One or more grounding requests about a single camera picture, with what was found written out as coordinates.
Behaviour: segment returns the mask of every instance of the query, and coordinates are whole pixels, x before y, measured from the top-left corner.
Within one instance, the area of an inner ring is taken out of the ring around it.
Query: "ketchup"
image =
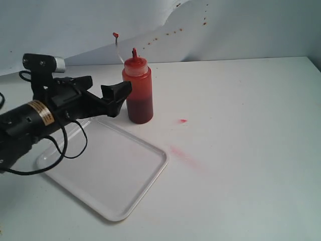
[[[135,48],[132,58],[127,59],[122,71],[123,81],[130,81],[132,92],[127,98],[129,119],[136,124],[144,124],[153,117],[151,69],[147,60],[137,57]]]

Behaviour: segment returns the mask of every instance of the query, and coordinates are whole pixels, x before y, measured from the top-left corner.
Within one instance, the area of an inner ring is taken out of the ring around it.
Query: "white tray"
[[[159,148],[96,117],[81,122],[88,136],[86,151],[77,159],[66,159],[46,174],[111,221],[127,218],[168,163]],[[81,130],[67,126],[66,156],[77,155],[85,144]],[[58,141],[62,149],[63,140]],[[60,154],[51,145],[37,159],[44,168]]]

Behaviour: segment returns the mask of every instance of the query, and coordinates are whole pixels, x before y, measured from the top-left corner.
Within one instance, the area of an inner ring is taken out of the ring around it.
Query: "tabletop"
[[[45,174],[0,175],[0,240],[320,240],[321,73],[306,57],[151,64],[154,117],[111,121],[165,150],[165,170],[124,221],[106,221]],[[70,66],[89,90],[121,65]],[[0,77],[1,113],[32,99]],[[41,141],[14,165],[35,168]]]

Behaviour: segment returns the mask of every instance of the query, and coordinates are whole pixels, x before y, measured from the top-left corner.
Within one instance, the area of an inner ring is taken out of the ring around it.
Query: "red splatter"
[[[190,157],[189,155],[187,155],[185,152],[183,152],[182,150],[180,150],[179,148],[174,147],[174,146],[170,146],[170,148],[171,148],[171,153],[174,156],[176,156],[178,159],[180,159],[181,161],[184,161],[184,163],[186,163],[187,165],[189,165],[193,169],[200,168],[197,161],[195,159],[193,159],[192,157]]]

